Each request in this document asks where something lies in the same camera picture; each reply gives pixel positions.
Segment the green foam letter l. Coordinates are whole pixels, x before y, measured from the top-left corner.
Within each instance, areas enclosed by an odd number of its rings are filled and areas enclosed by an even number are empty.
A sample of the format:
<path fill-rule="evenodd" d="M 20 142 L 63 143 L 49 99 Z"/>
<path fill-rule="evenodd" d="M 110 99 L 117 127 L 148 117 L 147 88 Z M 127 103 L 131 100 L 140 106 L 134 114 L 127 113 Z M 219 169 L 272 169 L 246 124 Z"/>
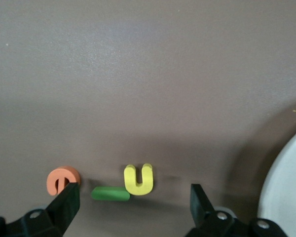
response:
<path fill-rule="evenodd" d="M 91 192 L 94 200 L 128 201 L 130 193 L 124 187 L 97 186 Z"/>

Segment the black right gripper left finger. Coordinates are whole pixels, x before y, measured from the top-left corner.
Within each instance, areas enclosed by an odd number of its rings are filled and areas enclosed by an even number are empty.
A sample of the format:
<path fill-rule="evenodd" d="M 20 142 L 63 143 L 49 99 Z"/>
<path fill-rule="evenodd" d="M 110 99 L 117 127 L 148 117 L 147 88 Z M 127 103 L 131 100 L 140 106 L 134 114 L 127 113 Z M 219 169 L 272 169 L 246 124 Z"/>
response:
<path fill-rule="evenodd" d="M 80 208 L 78 183 L 69 183 L 46 207 L 6 223 L 0 216 L 0 237 L 63 237 Z"/>

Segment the orange foam letter e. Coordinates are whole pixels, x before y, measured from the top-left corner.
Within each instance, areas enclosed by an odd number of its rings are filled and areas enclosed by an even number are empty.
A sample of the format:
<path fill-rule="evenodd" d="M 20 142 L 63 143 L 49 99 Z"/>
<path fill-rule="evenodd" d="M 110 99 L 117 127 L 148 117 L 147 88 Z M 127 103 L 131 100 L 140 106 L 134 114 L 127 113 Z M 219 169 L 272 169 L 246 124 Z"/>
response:
<path fill-rule="evenodd" d="M 69 183 L 81 184 L 79 172 L 71 166 L 60 166 L 48 174 L 46 179 L 47 192 L 51 196 L 58 195 Z"/>

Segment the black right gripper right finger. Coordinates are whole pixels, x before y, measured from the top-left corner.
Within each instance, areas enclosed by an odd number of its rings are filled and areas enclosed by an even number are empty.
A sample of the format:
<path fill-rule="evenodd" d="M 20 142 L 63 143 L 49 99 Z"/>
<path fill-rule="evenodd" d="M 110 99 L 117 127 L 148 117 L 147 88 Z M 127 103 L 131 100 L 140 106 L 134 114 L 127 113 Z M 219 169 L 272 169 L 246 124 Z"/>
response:
<path fill-rule="evenodd" d="M 190 211 L 195 223 L 186 237 L 288 237 L 275 222 L 254 218 L 249 224 L 215 210 L 199 184 L 190 186 Z"/>

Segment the beige round plate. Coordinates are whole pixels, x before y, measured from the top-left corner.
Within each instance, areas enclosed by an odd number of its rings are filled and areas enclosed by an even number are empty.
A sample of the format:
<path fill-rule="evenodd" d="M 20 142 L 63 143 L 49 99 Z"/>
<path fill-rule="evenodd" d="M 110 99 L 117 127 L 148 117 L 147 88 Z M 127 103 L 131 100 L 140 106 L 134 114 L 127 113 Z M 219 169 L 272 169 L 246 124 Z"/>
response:
<path fill-rule="evenodd" d="M 277 223 L 296 237 L 296 134 L 272 164 L 259 198 L 258 217 Z"/>

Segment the yellow foam letter u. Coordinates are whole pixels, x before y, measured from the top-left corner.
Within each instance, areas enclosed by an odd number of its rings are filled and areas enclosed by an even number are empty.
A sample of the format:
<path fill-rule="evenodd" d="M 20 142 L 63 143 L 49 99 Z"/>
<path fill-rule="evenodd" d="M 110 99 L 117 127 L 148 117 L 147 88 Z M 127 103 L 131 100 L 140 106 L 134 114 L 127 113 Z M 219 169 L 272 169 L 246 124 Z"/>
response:
<path fill-rule="evenodd" d="M 142 182 L 137 182 L 136 168 L 133 165 L 127 165 L 124 169 L 125 189 L 134 196 L 144 196 L 149 194 L 154 185 L 153 168 L 149 163 L 145 163 L 141 169 Z"/>

